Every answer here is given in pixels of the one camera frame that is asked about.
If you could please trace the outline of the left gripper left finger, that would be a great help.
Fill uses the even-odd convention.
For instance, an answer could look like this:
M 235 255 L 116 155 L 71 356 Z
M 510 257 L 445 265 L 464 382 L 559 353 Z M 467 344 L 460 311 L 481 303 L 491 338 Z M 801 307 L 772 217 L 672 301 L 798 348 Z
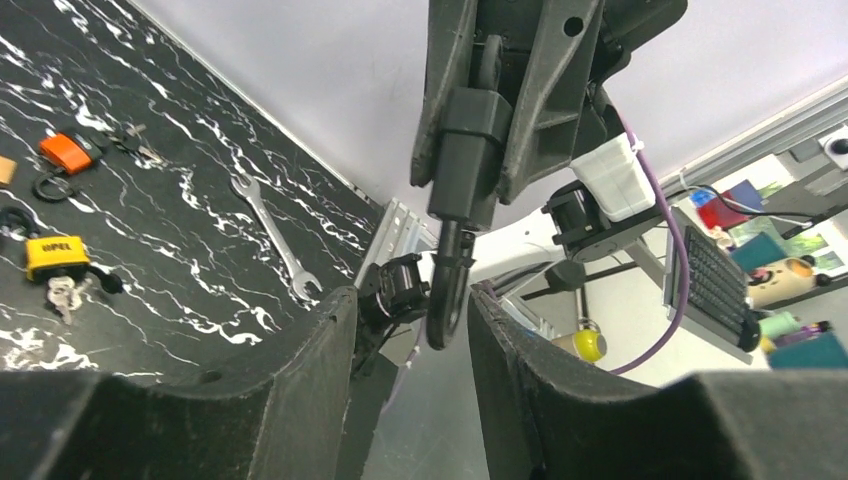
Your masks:
M 357 292 L 175 385 L 92 371 L 1 377 L 5 479 L 331 479 Z

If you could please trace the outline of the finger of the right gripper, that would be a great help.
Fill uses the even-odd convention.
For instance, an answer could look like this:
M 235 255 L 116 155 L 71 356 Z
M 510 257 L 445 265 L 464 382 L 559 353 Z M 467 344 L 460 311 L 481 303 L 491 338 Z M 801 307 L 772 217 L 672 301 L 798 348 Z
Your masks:
M 504 149 L 497 195 L 511 204 L 567 167 L 602 23 L 603 1 L 544 1 Z
M 468 84 L 478 2 L 430 0 L 423 105 L 410 164 L 410 184 L 434 177 L 442 110 L 455 87 Z

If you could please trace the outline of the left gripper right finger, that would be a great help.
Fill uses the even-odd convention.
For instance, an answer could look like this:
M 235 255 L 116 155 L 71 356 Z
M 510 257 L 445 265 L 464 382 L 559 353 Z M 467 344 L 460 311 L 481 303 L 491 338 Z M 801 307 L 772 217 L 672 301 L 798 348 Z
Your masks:
M 712 371 L 654 388 L 530 333 L 481 287 L 469 346 L 493 479 L 843 479 L 843 370 Z

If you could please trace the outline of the black padlock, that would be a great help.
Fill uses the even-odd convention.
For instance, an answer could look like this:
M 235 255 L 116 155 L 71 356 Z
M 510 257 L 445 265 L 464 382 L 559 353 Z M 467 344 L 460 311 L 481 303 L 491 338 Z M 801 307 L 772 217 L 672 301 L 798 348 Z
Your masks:
M 475 234 L 492 224 L 513 112 L 498 92 L 502 54 L 502 37 L 488 36 L 473 82 L 452 89 L 439 124 L 428 206 L 441 221 L 426 320 L 427 341 L 435 350 L 445 349 L 454 337 L 474 264 Z

